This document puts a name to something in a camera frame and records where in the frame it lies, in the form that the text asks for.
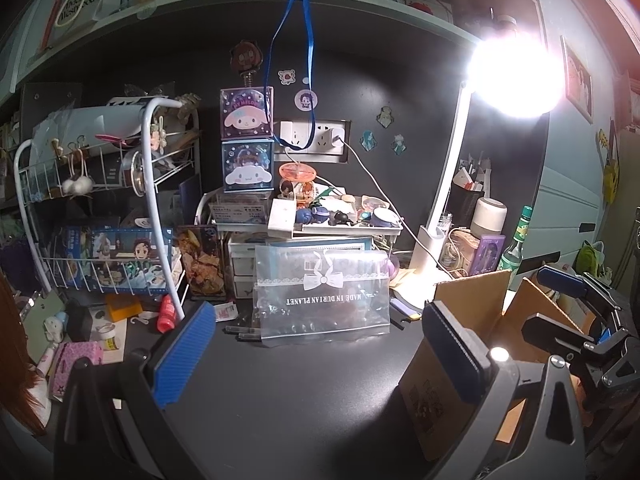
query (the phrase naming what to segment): lamp head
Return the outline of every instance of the lamp head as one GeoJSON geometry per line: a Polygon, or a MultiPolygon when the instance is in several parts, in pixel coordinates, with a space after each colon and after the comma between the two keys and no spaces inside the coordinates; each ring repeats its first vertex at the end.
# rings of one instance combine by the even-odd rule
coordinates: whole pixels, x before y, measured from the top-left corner
{"type": "Polygon", "coordinates": [[[559,59],[522,34],[479,44],[468,75],[472,89],[484,101],[520,118],[538,117],[552,110],[564,88],[559,59]]]}

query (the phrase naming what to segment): transparent bottle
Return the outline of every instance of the transparent bottle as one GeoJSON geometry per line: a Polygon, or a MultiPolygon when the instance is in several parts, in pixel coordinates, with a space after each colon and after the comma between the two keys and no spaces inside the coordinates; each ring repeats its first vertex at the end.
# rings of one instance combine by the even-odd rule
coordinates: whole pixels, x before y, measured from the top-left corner
{"type": "Polygon", "coordinates": [[[529,222],[531,222],[531,214],[533,209],[526,205],[522,208],[522,215],[520,215],[520,221],[516,232],[513,234],[513,240],[511,245],[502,253],[500,257],[500,263],[497,270],[510,270],[511,277],[509,279],[509,285],[513,282],[513,279],[520,268],[522,263],[522,244],[524,238],[527,236],[527,230],[529,229],[529,222]]]}

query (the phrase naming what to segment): desk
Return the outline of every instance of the desk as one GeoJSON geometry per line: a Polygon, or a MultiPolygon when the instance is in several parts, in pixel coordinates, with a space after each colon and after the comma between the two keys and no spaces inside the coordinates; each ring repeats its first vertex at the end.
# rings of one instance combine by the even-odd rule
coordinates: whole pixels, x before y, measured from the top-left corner
{"type": "MultiPolygon", "coordinates": [[[[165,411],[211,479],[424,477],[429,465],[397,389],[420,323],[354,342],[277,348],[236,341],[223,325],[165,411]]],[[[131,330],[127,351],[149,336],[131,330]]]]}

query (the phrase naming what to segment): bottle label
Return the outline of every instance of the bottle label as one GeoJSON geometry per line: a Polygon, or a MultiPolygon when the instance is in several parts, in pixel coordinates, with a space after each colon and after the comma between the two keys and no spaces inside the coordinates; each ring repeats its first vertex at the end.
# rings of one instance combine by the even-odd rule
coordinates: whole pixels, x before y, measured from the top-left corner
{"type": "Polygon", "coordinates": [[[520,267],[520,263],[510,262],[504,256],[501,256],[500,263],[498,264],[497,270],[510,270],[511,273],[514,274],[519,267],[520,267]]]}
{"type": "Polygon", "coordinates": [[[527,236],[527,230],[529,230],[529,220],[520,218],[516,232],[513,234],[513,239],[517,242],[523,242],[525,236],[527,236]]]}

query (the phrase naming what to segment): blue ribbon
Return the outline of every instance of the blue ribbon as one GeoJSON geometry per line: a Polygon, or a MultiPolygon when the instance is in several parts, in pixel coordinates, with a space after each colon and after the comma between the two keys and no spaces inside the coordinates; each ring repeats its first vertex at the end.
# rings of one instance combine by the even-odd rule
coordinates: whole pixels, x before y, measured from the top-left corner
{"type": "MultiPolygon", "coordinates": [[[[273,53],[273,43],[276,41],[276,36],[280,32],[282,25],[284,25],[284,22],[287,20],[289,12],[293,7],[294,1],[295,0],[288,1],[287,8],[284,11],[284,15],[282,17],[282,20],[280,21],[280,25],[278,25],[278,28],[276,29],[276,32],[274,33],[273,38],[271,39],[269,52],[267,54],[267,59],[266,59],[267,67],[264,74],[264,113],[267,116],[268,122],[271,122],[271,115],[270,115],[271,111],[269,110],[270,102],[267,99],[267,83],[269,81],[269,72],[271,70],[271,55],[273,53]]],[[[311,92],[311,67],[314,62],[314,32],[311,26],[311,8],[309,6],[309,0],[302,0],[302,9],[305,16],[306,38],[308,41],[308,55],[307,55],[306,63],[307,63],[307,73],[309,78],[309,92],[311,92]]],[[[299,152],[301,150],[306,150],[309,146],[311,146],[311,144],[314,141],[315,134],[316,134],[316,114],[314,112],[313,99],[311,99],[311,133],[309,134],[309,138],[308,138],[308,141],[306,142],[306,146],[303,146],[301,148],[300,146],[289,144],[286,140],[282,140],[275,133],[273,134],[273,137],[275,137],[275,139],[278,141],[278,143],[281,146],[285,146],[286,148],[291,148],[292,150],[299,152]]]]}

